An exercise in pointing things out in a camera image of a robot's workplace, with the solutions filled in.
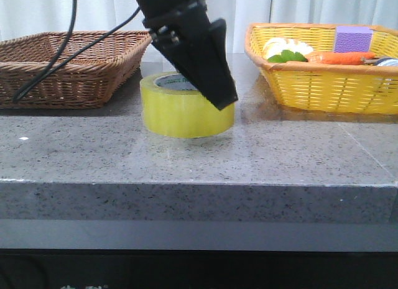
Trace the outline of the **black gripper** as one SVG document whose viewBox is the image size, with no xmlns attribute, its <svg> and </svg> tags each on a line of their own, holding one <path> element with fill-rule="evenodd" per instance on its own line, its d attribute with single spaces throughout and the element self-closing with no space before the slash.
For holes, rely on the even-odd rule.
<svg viewBox="0 0 398 289">
<path fill-rule="evenodd" d="M 206 0 L 136 0 L 153 46 L 219 110 L 238 100 L 226 61 L 226 21 Z"/>
</svg>

